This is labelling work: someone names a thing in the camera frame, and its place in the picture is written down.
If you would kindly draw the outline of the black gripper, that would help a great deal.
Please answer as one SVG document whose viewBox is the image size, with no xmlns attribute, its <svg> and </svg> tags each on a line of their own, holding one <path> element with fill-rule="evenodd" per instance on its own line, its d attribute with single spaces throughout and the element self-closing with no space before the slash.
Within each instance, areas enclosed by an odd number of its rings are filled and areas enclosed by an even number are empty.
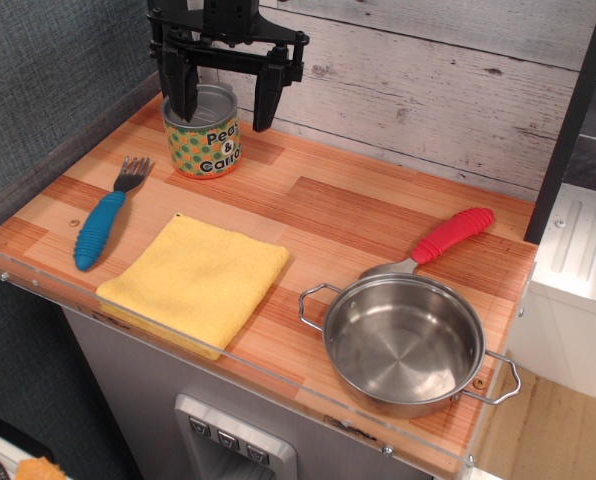
<svg viewBox="0 0 596 480">
<path fill-rule="evenodd" d="M 257 1 L 150 1 L 148 19 L 162 91 L 184 121 L 197 109 L 197 66 L 258 73 L 255 132 L 271 127 L 286 80 L 303 76 L 308 35 L 264 18 Z"/>
</svg>

